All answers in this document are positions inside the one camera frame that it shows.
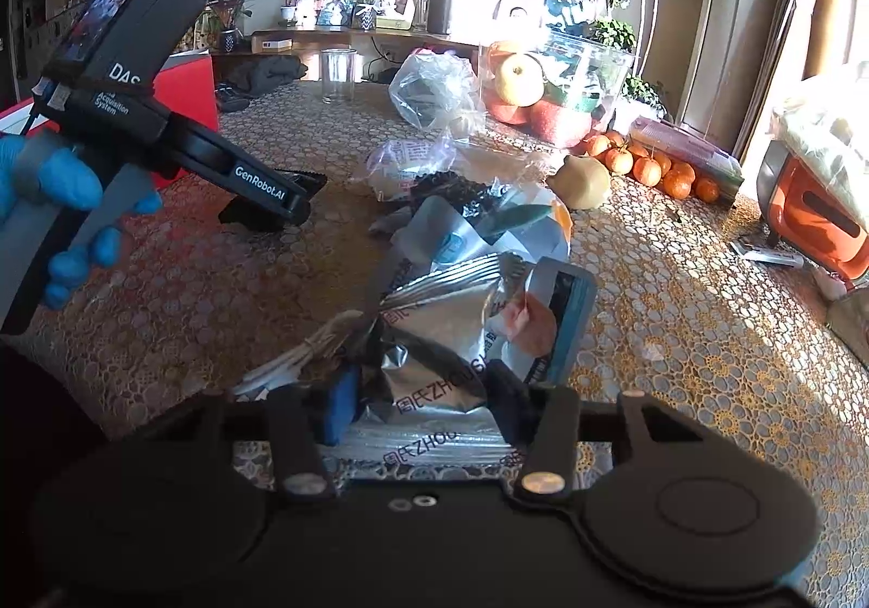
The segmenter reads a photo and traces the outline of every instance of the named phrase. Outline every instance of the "curtain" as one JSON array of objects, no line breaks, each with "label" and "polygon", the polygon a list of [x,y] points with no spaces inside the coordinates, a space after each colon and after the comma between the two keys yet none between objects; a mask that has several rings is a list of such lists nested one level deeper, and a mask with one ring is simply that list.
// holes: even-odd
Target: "curtain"
[{"label": "curtain", "polygon": [[828,72],[849,61],[858,0],[816,0],[803,78]]},{"label": "curtain", "polygon": [[778,0],[752,100],[733,155],[743,163],[746,184],[753,183],[769,143],[772,105],[788,95],[794,77],[802,78],[817,0]]}]

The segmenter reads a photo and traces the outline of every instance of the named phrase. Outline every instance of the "small vase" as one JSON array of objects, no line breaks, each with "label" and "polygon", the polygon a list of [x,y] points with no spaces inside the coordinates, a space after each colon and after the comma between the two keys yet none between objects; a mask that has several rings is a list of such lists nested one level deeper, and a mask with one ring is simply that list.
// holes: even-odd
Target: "small vase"
[{"label": "small vase", "polygon": [[236,50],[236,31],[223,30],[220,33],[220,49],[226,54]]},{"label": "small vase", "polygon": [[373,5],[356,6],[354,24],[360,30],[370,31],[377,27],[377,11]]}]

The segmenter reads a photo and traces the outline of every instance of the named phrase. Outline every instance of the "clear plastic container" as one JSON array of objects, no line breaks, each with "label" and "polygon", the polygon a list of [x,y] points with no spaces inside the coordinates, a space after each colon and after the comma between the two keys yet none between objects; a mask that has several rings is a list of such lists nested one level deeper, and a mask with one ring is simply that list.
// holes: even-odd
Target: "clear plastic container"
[{"label": "clear plastic container", "polygon": [[712,179],[718,185],[721,203],[732,204],[736,200],[742,186],[742,167],[733,155],[674,125],[642,116],[633,121],[630,136],[652,154],[659,151],[673,160],[687,162],[695,171]]},{"label": "clear plastic container", "polygon": [[548,29],[480,48],[489,114],[555,147],[577,145],[607,125],[633,61],[614,47]]}]

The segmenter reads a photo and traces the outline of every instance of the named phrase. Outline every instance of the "speaker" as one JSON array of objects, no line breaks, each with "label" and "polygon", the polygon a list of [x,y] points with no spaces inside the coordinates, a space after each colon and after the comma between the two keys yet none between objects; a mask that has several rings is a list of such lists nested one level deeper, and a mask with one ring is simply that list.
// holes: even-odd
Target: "speaker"
[{"label": "speaker", "polygon": [[429,23],[431,34],[449,34],[449,19],[453,12],[453,0],[429,0]]}]

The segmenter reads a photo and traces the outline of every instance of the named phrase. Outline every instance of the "photo frame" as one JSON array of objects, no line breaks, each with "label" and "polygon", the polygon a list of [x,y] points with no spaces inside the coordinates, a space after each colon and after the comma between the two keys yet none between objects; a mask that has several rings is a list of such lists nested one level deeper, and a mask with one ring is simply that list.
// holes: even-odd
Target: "photo frame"
[{"label": "photo frame", "polygon": [[349,28],[353,22],[354,0],[323,0],[323,9],[317,14],[319,28]]},{"label": "photo frame", "polygon": [[414,24],[414,0],[378,0],[375,9],[378,28],[410,30]]}]

